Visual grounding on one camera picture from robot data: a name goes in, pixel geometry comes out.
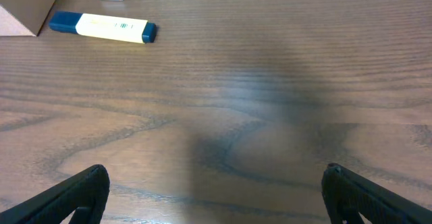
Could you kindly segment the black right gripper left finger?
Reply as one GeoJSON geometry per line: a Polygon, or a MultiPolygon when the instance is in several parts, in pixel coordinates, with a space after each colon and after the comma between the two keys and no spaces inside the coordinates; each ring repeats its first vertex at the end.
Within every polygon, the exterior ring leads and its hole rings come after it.
{"type": "Polygon", "coordinates": [[[93,165],[61,183],[1,213],[10,224],[99,224],[109,196],[109,175],[102,165],[93,165]]]}

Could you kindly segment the yellow highlighter with blue caps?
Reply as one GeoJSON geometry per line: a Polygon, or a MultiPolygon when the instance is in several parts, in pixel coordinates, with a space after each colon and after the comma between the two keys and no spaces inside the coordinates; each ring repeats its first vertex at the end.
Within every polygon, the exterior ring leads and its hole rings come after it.
{"type": "Polygon", "coordinates": [[[156,24],[147,20],[70,11],[56,11],[49,27],[57,32],[140,44],[153,43],[157,35],[156,24]]]}

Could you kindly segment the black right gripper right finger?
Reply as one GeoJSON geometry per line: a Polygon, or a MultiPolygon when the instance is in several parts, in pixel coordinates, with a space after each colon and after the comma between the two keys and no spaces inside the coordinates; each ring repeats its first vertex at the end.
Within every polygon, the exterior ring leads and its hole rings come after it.
{"type": "Polygon", "coordinates": [[[337,163],[328,164],[321,180],[322,196],[332,224],[429,224],[431,211],[337,163]]]}

